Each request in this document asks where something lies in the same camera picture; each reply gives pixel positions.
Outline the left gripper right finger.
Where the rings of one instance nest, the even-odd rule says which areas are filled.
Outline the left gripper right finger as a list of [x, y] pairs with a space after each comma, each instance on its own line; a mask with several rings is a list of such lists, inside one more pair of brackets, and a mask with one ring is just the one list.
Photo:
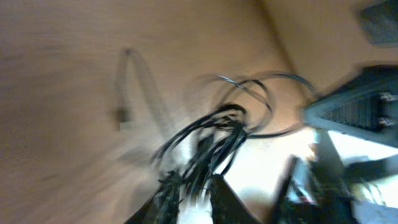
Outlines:
[[244, 206], [224, 177], [213, 175], [209, 186], [214, 224], [260, 224]]

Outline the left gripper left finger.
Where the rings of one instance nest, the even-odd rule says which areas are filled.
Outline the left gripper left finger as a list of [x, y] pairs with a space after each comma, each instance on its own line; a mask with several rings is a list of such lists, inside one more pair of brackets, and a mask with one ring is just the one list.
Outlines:
[[155, 194], [124, 224], [176, 224], [178, 221], [180, 186], [183, 180], [174, 170], [159, 179]]

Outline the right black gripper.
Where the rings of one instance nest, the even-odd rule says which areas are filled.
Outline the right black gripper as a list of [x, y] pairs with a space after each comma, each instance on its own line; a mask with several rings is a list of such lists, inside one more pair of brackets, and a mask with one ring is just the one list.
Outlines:
[[305, 124], [397, 147], [397, 65], [357, 77], [303, 109]]

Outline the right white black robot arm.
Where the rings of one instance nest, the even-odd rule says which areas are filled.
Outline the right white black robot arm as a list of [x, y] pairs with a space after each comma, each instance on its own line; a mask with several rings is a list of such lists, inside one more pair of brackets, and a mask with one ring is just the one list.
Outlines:
[[316, 131], [315, 160], [290, 160], [269, 223], [396, 223], [377, 181], [397, 174], [397, 156], [364, 153], [367, 143], [397, 147], [397, 66], [363, 67], [302, 115]]

